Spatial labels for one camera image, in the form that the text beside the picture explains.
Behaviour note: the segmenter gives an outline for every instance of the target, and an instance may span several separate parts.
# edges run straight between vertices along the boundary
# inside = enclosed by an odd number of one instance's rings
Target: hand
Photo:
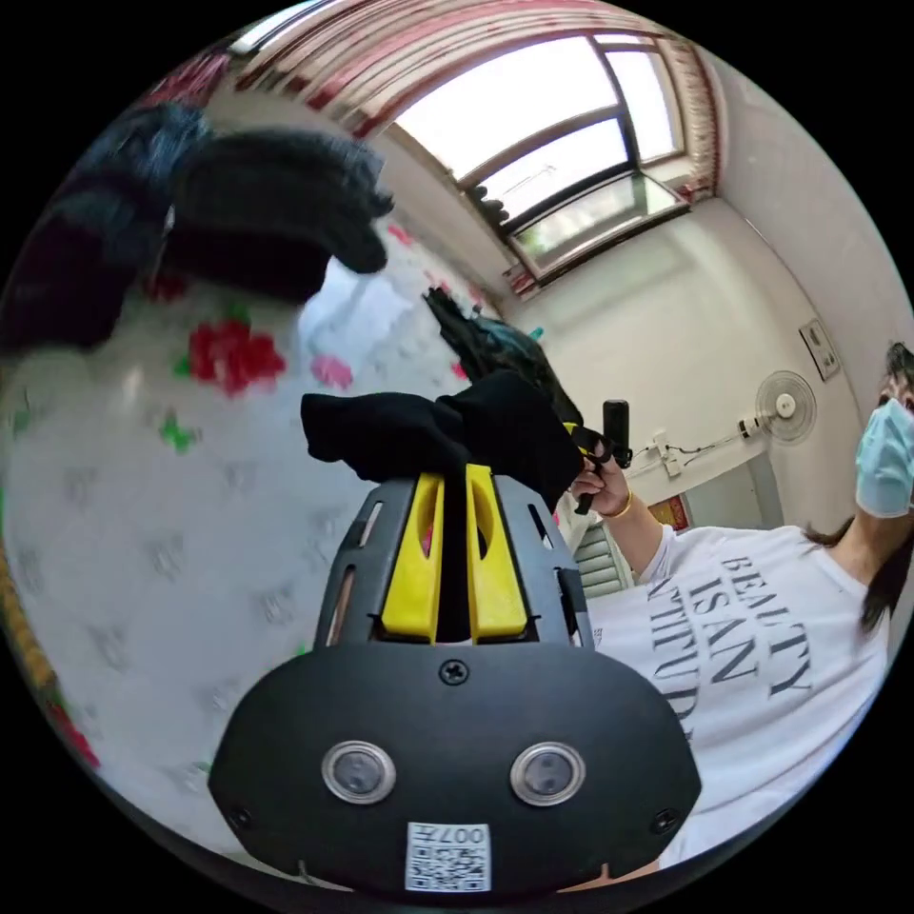
[[[584,469],[571,484],[571,494],[580,499],[587,493],[593,495],[590,509],[598,514],[611,517],[625,508],[628,503],[628,481],[614,457],[599,465],[585,457]]]

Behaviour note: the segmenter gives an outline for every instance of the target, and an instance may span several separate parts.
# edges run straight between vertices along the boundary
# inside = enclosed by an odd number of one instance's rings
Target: white wall
[[[259,91],[236,92],[233,84],[234,76],[224,80],[207,106],[216,127],[281,126],[343,134],[322,113],[301,102]],[[370,144],[385,159],[381,180],[393,193],[397,209],[421,229],[424,238],[448,251],[453,266],[468,280],[496,296],[514,298],[502,275],[510,262],[480,226],[475,211],[389,137],[381,134]]]
[[[506,315],[523,329],[545,329],[549,361],[590,425],[600,427],[606,398],[631,403],[635,450],[660,428],[681,447],[726,437],[754,411],[768,374],[799,372],[815,392],[818,421],[805,442],[769,455],[785,523],[828,529],[852,512],[862,429],[845,375],[824,385],[800,337],[812,316],[789,271],[721,200],[594,258]],[[657,467],[632,487],[661,501],[764,447],[720,447],[673,480]]]
[[[800,124],[729,64],[701,56],[725,109],[720,194],[803,287],[868,416],[887,344],[914,346],[914,315],[891,255],[853,188]]]
[[[764,458],[760,454],[755,459]],[[765,529],[749,463],[740,464],[729,472],[691,488],[685,493],[684,500],[693,527]]]

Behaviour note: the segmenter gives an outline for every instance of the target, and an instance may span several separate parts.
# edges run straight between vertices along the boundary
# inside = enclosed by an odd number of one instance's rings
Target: gold bracelet
[[[629,489],[628,490],[628,500],[626,501],[626,506],[621,511],[619,511],[616,514],[601,514],[600,516],[605,521],[615,521],[618,518],[623,517],[625,514],[628,513],[628,509],[631,507],[632,497],[633,497],[632,491],[631,491],[631,489]]]

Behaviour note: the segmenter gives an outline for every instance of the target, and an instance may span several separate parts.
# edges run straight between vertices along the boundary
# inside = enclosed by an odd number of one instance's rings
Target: surgical mask
[[[904,517],[914,487],[914,416],[897,400],[873,411],[857,448],[857,504],[873,517]]]

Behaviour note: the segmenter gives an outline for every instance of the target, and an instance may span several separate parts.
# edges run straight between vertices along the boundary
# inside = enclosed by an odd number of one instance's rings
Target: electric fan
[[[743,438],[764,433],[786,445],[804,441],[816,424],[816,397],[805,378],[794,371],[775,371],[762,381],[755,414],[740,420]]]

